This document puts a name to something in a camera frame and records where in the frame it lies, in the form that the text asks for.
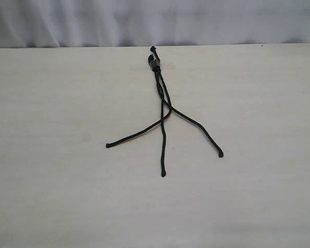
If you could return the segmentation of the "clear adhesive tape strip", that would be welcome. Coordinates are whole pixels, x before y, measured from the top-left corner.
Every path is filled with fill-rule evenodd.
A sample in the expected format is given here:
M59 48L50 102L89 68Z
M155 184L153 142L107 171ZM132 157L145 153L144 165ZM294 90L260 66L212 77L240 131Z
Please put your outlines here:
M161 64L161 70L175 70L175 64L173 63L164 63ZM130 71L149 71L151 66L149 64L130 64Z

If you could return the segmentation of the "white backdrop curtain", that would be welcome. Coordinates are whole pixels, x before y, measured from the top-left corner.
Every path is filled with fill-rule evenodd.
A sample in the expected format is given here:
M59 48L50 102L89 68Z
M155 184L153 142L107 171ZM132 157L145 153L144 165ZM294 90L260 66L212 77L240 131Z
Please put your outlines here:
M0 1L0 48L310 43L310 1Z

